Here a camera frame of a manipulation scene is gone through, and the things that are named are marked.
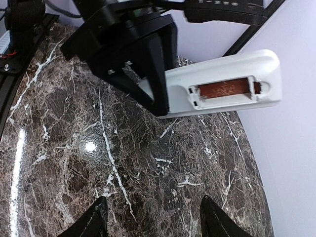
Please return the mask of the white remote control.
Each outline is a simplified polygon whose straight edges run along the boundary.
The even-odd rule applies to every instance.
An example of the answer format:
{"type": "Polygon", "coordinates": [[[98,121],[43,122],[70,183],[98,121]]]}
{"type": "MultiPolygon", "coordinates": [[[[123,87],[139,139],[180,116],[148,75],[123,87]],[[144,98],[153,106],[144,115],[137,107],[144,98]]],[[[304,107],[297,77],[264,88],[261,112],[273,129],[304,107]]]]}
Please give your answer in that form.
{"type": "Polygon", "coordinates": [[[161,119],[264,108],[282,99],[280,61],[268,49],[168,70],[165,79],[167,109],[147,107],[161,119]]]}

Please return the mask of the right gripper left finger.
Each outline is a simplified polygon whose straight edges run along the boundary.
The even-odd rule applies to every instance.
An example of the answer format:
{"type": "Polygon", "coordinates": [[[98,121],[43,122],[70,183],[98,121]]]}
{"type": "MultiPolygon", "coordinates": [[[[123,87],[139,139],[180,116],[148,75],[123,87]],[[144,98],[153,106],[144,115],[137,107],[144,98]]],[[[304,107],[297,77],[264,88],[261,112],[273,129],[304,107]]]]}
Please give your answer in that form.
{"type": "Polygon", "coordinates": [[[59,237],[108,237],[108,205],[99,197],[79,219],[59,237]]]}

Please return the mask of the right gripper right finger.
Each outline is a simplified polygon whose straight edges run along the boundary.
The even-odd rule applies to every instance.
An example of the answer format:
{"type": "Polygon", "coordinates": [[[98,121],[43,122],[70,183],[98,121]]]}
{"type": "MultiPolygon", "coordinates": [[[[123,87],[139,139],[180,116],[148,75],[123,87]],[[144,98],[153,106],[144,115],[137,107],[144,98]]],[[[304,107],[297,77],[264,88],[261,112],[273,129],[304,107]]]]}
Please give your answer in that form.
{"type": "Polygon", "coordinates": [[[239,227],[208,195],[203,197],[199,212],[203,237],[252,237],[239,227]]]}

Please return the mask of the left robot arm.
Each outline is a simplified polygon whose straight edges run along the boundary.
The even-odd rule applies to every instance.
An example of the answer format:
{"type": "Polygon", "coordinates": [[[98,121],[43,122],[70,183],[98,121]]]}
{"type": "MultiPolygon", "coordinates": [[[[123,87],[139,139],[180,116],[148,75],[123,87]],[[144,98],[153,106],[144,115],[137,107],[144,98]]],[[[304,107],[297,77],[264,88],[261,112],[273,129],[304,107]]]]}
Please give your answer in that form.
{"type": "Polygon", "coordinates": [[[48,32],[46,9],[84,23],[63,43],[66,60],[88,64],[92,73],[130,95],[157,117],[209,113],[195,98],[183,73],[176,72],[177,27],[164,11],[179,10],[190,23],[226,21],[261,26],[260,0],[77,0],[78,14],[49,0],[10,0],[1,20],[10,43],[0,56],[0,71],[18,74],[48,32]]]}

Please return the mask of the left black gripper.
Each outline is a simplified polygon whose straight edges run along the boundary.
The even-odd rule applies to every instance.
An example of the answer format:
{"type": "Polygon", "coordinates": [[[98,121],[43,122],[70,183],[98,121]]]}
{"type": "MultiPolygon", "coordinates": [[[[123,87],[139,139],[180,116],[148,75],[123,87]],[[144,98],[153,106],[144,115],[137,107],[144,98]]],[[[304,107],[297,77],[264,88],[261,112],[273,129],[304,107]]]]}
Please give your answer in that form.
{"type": "Polygon", "coordinates": [[[77,56],[88,62],[99,55],[122,55],[137,42],[136,64],[131,68],[146,77],[152,96],[125,74],[123,64],[91,64],[91,71],[153,115],[167,115],[165,71],[176,68],[177,62],[177,27],[172,16],[162,16],[152,4],[78,4],[76,8],[84,23],[61,46],[66,60],[77,56]]]}

